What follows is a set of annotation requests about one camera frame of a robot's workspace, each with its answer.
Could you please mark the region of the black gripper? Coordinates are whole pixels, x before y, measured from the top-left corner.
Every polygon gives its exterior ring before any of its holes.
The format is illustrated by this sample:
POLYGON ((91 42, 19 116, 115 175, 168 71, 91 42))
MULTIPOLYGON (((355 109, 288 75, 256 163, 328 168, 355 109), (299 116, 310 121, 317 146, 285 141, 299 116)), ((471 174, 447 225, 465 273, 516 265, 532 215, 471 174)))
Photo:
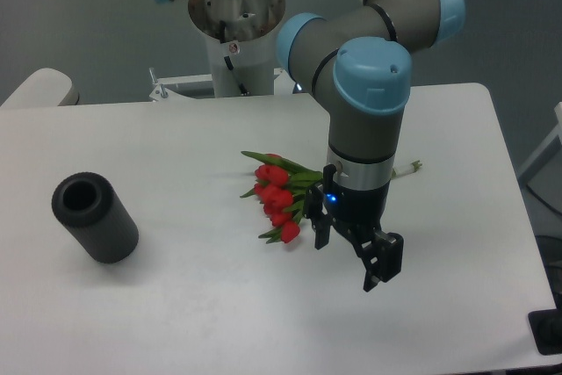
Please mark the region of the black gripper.
POLYGON ((369 292, 401 272, 404 239, 400 234, 384 232, 380 223, 390 182, 374 190, 356 191, 335 181, 334 164, 327 164, 322 173, 323 191, 316 183, 306 189, 305 195, 305 218, 311 221, 314 247, 328 245, 332 222, 363 263, 363 289, 369 292), (324 204, 330 216, 323 212, 324 204))

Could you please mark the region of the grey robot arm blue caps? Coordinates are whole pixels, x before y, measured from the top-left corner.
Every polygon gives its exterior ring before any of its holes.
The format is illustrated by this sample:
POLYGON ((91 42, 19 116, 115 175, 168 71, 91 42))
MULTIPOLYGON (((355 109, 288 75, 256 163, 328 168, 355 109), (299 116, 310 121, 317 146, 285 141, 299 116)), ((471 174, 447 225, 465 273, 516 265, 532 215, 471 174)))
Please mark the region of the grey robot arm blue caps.
MULTIPOLYGON (((175 0, 155 0, 167 3, 175 0)), ((364 289, 396 276, 403 239, 380 226, 410 96, 412 53, 460 32, 465 0, 361 0, 327 20, 285 16, 285 0, 188 0, 205 38, 216 97, 269 95, 274 68, 330 117, 327 163, 306 189, 315 245, 336 231, 365 267, 364 289)))

